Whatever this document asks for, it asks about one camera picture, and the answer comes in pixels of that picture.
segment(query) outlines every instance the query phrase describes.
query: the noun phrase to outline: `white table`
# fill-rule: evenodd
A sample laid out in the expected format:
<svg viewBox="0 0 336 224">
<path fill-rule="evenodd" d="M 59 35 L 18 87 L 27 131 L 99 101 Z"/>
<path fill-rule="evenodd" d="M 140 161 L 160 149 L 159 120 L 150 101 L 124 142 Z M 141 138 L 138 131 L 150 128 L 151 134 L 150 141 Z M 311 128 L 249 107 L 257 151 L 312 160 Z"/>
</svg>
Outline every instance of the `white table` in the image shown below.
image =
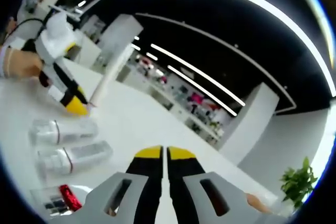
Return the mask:
<svg viewBox="0 0 336 224">
<path fill-rule="evenodd" d="M 101 75 L 73 62 L 67 61 L 66 65 L 90 97 Z M 37 81 L 0 80 L 1 155 L 19 192 L 33 208 L 36 206 L 31 189 L 60 184 L 95 188 L 115 172 L 124 172 L 137 151 L 158 144 L 187 148 L 196 154 L 207 172 L 217 172 L 241 190 L 257 195 L 268 206 L 276 201 L 275 195 L 226 160 L 147 94 L 118 82 L 112 82 L 107 90 L 91 116 L 99 125 L 98 139 L 107 140 L 114 150 L 111 159 L 82 173 L 43 180 L 37 176 L 35 150 L 28 139 L 28 129 L 34 119 L 68 119 L 69 116 Z M 156 223 L 177 223 L 169 197 L 166 165 L 162 189 Z"/>
</svg>

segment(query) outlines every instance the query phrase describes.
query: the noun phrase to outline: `potted plant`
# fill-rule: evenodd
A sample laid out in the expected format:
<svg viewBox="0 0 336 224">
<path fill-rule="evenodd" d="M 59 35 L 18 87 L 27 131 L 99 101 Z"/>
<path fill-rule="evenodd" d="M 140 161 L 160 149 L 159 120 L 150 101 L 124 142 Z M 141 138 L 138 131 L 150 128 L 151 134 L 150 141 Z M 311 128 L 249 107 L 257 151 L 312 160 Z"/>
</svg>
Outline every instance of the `potted plant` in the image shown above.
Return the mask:
<svg viewBox="0 0 336 224">
<path fill-rule="evenodd" d="M 304 196 L 313 191 L 312 184 L 316 182 L 317 179 L 318 178 L 314 177 L 313 169 L 309 165 L 307 157 L 305 157 L 301 169 L 294 170 L 289 167 L 281 179 L 281 181 L 284 182 L 281 190 L 286 194 L 283 201 L 291 199 L 294 209 L 298 209 L 302 206 Z"/>
</svg>

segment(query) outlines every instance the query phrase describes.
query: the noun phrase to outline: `clear plastic container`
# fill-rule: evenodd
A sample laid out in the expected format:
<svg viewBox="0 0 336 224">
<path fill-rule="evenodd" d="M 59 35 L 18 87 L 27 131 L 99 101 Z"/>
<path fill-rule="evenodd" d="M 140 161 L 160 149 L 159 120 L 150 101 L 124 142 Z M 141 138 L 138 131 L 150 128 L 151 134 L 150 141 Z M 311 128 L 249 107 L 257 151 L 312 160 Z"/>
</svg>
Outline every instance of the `clear plastic container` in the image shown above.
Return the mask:
<svg viewBox="0 0 336 224">
<path fill-rule="evenodd" d="M 30 135 L 34 143 L 58 145 L 94 138 L 98 135 L 98 127 L 92 119 L 35 120 L 30 129 Z"/>
<path fill-rule="evenodd" d="M 39 151 L 39 164 L 45 173 L 65 175 L 100 163 L 112 155 L 106 141 L 54 151 Z"/>
</svg>

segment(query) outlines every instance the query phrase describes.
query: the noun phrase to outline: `store counter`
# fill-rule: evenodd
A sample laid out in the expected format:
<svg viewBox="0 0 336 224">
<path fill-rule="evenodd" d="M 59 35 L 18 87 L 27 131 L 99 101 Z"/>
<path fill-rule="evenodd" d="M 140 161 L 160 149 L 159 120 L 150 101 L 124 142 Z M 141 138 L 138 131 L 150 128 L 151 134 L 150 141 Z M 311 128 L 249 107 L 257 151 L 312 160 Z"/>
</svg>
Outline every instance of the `store counter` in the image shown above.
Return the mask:
<svg viewBox="0 0 336 224">
<path fill-rule="evenodd" d="M 89 98 L 101 75 L 67 60 L 66 65 Z M 176 120 L 149 95 L 118 82 L 109 84 L 105 98 L 91 115 L 99 126 L 97 140 L 108 141 L 113 148 L 113 155 L 110 160 L 77 174 L 41 178 L 37 172 L 35 153 L 39 147 L 32 146 L 28 137 L 32 121 L 41 118 L 76 120 L 46 94 L 37 80 L 1 79 L 0 111 L 0 147 L 5 167 L 22 197 L 36 210 L 38 207 L 30 190 L 61 184 L 95 188 L 115 172 L 125 172 L 136 152 L 154 145 L 188 149 L 195 153 L 207 172 L 217 172 L 241 190 L 258 196 L 267 206 L 277 199 L 277 196 Z M 169 197 L 165 159 L 162 197 L 156 223 L 172 224 L 177 221 Z"/>
</svg>

